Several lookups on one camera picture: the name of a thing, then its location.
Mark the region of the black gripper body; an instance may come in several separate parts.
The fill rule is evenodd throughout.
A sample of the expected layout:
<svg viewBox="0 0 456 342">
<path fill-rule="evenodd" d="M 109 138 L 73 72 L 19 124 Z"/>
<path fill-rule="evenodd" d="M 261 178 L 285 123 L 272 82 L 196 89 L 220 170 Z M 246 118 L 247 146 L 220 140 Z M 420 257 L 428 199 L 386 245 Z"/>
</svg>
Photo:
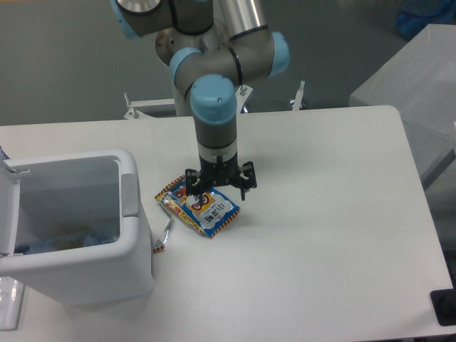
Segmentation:
<svg viewBox="0 0 456 342">
<path fill-rule="evenodd" d="M 239 178 L 238 155 L 229 160 L 209 162 L 203 157 L 200 161 L 200 179 L 207 187 L 219 187 L 225 185 L 236 186 Z"/>
</svg>

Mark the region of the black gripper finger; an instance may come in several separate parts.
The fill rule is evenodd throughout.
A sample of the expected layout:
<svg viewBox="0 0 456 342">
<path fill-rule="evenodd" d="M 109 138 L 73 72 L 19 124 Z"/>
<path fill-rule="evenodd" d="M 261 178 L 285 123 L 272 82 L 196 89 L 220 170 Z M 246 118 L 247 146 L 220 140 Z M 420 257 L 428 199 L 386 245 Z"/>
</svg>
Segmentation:
<svg viewBox="0 0 456 342">
<path fill-rule="evenodd" d="M 185 187 L 187 196 L 195 196 L 197 203 L 203 205 L 203 194 L 210 190 L 210 181 L 201 171 L 186 169 Z"/>
<path fill-rule="evenodd" d="M 234 175 L 229 178 L 229 184 L 240 190 L 241 200 L 246 199 L 246 193 L 250 189 L 257 188 L 257 178 L 254 169 L 254 163 L 248 161 L 242 166 L 236 166 Z"/>
</svg>

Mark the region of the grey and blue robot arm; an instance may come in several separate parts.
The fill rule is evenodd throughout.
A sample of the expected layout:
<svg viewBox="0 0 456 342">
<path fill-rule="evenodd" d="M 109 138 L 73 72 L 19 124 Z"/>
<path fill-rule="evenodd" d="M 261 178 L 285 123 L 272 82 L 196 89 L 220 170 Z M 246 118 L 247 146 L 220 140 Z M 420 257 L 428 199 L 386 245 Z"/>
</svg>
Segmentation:
<svg viewBox="0 0 456 342">
<path fill-rule="evenodd" d="M 227 34 L 217 33 L 212 1 L 113 1 L 126 36 L 173 30 L 171 79 L 193 117 L 200 168 L 185 172 L 186 193 L 201 197 L 230 185 L 241 193 L 257 185 L 252 162 L 239 164 L 236 89 L 289 65 L 288 44 L 269 28 L 260 1 L 222 1 Z"/>
</svg>

